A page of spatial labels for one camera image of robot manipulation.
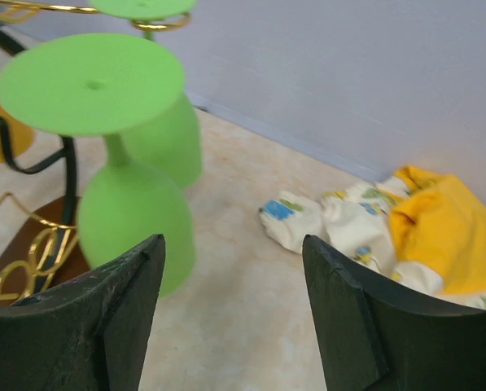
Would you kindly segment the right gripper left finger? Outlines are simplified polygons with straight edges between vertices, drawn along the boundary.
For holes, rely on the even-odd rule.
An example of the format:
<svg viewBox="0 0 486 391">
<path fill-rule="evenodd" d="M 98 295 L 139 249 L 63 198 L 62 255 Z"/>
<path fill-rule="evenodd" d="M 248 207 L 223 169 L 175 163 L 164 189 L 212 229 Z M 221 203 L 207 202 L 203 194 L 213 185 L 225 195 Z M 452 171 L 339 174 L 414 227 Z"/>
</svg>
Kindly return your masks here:
<svg viewBox="0 0 486 391">
<path fill-rule="evenodd" d="M 0 390 L 136 390 L 160 293 L 165 241 L 0 307 Z"/>
</svg>

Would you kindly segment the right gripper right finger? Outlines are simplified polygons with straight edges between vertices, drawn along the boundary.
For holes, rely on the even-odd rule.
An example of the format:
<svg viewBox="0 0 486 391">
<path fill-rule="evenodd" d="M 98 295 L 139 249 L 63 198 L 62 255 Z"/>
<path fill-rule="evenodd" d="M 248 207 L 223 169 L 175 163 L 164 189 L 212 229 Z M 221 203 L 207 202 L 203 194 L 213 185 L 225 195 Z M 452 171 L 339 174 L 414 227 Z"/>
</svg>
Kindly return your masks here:
<svg viewBox="0 0 486 391">
<path fill-rule="evenodd" d="M 416 292 L 314 235 L 302 259 L 329 390 L 486 390 L 486 310 Z"/>
</svg>

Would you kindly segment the gold wire wine glass rack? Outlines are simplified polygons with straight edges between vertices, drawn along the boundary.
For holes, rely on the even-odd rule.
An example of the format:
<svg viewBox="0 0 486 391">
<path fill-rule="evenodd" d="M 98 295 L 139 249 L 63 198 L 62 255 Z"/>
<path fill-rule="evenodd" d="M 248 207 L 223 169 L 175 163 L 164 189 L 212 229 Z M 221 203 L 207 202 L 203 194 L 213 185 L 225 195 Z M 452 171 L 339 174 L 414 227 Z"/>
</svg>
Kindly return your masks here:
<svg viewBox="0 0 486 391">
<path fill-rule="evenodd" d="M 20 23 L 45 9 L 43 3 L 6 1 L 0 12 L 0 21 Z M 50 9 L 72 14 L 102 14 L 92 5 L 51 5 Z M 27 50 L 2 32 L 0 47 L 6 49 L 11 58 Z M 90 266 L 81 251 L 77 206 L 90 179 L 107 162 L 104 141 L 100 137 L 72 138 L 28 127 L 35 133 L 34 142 L 26 152 L 16 156 L 10 128 L 0 116 L 0 143 L 5 163 L 17 173 L 34 175 L 62 161 L 65 165 L 65 189 L 63 196 L 55 201 L 61 214 L 51 215 L 42 209 L 28 211 L 25 224 L 0 256 L 0 305 L 30 297 L 97 268 Z"/>
</svg>

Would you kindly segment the green wine glass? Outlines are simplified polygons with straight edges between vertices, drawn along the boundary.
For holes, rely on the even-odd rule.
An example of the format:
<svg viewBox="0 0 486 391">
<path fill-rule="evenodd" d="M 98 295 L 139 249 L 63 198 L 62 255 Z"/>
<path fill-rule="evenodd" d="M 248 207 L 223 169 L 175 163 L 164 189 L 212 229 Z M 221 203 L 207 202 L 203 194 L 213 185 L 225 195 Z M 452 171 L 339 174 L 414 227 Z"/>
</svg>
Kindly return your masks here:
<svg viewBox="0 0 486 391">
<path fill-rule="evenodd" d="M 166 48 L 121 33 L 85 33 L 44 42 L 13 57 L 0 72 L 0 105 L 37 130 L 100 137 L 106 164 L 77 206 L 81 251 L 92 267 L 147 237 L 165 241 L 160 295 L 189 277 L 195 262 L 189 205 L 159 169 L 136 161 L 123 137 L 148 128 L 184 91 L 184 71 Z"/>
<path fill-rule="evenodd" d="M 129 20 L 155 41 L 155 32 L 179 29 L 190 21 L 194 1 L 92 1 L 103 14 Z M 180 188 L 199 178 L 203 161 L 199 120 L 189 99 L 181 94 L 163 114 L 149 125 L 122 135 L 129 154 L 136 160 L 166 173 Z"/>
</svg>

